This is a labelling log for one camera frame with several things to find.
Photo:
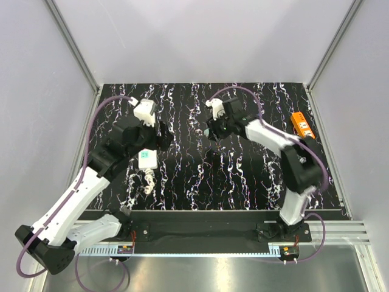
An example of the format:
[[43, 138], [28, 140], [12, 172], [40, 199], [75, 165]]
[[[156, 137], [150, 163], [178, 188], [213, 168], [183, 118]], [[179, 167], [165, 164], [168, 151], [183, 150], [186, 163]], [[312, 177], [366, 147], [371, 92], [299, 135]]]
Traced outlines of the white multicolour power strip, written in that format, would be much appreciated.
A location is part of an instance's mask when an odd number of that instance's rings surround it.
[[140, 170], [157, 169], [157, 151], [143, 149], [138, 153], [138, 168]]

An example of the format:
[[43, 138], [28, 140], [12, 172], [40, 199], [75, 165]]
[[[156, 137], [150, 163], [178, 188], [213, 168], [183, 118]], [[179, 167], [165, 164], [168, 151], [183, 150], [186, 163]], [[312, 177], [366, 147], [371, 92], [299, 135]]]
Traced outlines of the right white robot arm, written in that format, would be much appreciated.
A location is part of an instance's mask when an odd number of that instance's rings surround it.
[[205, 102], [212, 110], [205, 135], [213, 141], [232, 134], [256, 142], [280, 157], [280, 167], [286, 186], [284, 203], [280, 209], [276, 234], [283, 241], [292, 240], [305, 217], [309, 198], [319, 187], [327, 184], [328, 172], [314, 151], [315, 140], [285, 133], [258, 116], [248, 114], [237, 98], [222, 101], [217, 98]]

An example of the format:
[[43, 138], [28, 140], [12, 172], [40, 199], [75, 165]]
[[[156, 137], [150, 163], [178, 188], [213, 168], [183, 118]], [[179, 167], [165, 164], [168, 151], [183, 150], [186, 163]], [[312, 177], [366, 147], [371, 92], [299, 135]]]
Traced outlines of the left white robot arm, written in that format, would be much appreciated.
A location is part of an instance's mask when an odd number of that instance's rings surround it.
[[74, 223], [91, 201], [127, 168], [142, 150], [167, 151], [173, 141], [165, 123], [148, 126], [129, 116], [120, 118], [111, 132], [88, 153], [79, 174], [54, 206], [32, 226], [22, 225], [15, 236], [44, 270], [56, 275], [82, 250], [107, 238], [124, 241], [131, 235], [130, 211], [110, 211], [81, 228]]

